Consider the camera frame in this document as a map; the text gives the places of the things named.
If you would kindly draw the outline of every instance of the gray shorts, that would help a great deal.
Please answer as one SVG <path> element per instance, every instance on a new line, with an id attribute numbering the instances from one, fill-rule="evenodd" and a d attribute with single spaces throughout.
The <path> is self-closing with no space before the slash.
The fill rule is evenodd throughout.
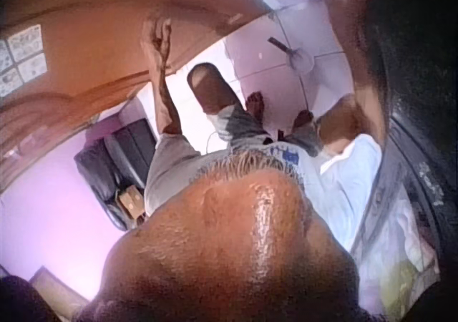
<path id="1" fill-rule="evenodd" d="M 273 143 L 273 138 L 248 114 L 241 104 L 222 109 L 217 115 L 208 115 L 220 138 L 228 143 L 226 150 L 201 155 L 183 135 L 162 134 L 156 147 L 145 188 L 145 209 L 151 214 L 172 196 L 190 184 L 201 167 L 228 156 L 233 150 Z M 286 137 L 289 142 L 316 156 L 323 145 L 316 125 L 311 122 Z"/>

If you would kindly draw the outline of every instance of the knee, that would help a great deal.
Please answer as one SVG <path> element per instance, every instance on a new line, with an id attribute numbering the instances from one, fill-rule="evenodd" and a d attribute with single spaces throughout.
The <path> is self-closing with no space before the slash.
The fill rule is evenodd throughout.
<path id="1" fill-rule="evenodd" d="M 187 83 L 191 88 L 196 87 L 199 83 L 208 76 L 220 75 L 218 68 L 211 63 L 199 63 L 196 64 L 189 74 L 187 75 Z"/>

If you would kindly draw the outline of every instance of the fabric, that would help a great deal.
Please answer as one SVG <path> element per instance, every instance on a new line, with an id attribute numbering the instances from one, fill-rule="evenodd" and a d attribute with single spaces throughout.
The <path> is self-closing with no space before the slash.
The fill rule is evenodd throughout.
<path id="1" fill-rule="evenodd" d="M 229 148 L 202 156 L 184 136 L 163 135 L 145 191 L 145 209 L 149 216 L 188 186 L 201 167 L 237 150 L 257 149 L 296 169 L 315 211 L 328 224 L 337 241 L 350 250 L 381 161 L 380 147 L 370 136 L 358 136 L 351 144 L 348 157 L 329 165 L 321 175 L 313 155 L 323 146 L 313 123 L 301 128 L 293 138 L 286 137 L 288 142 L 266 145 L 270 135 L 237 105 L 208 117 Z"/>

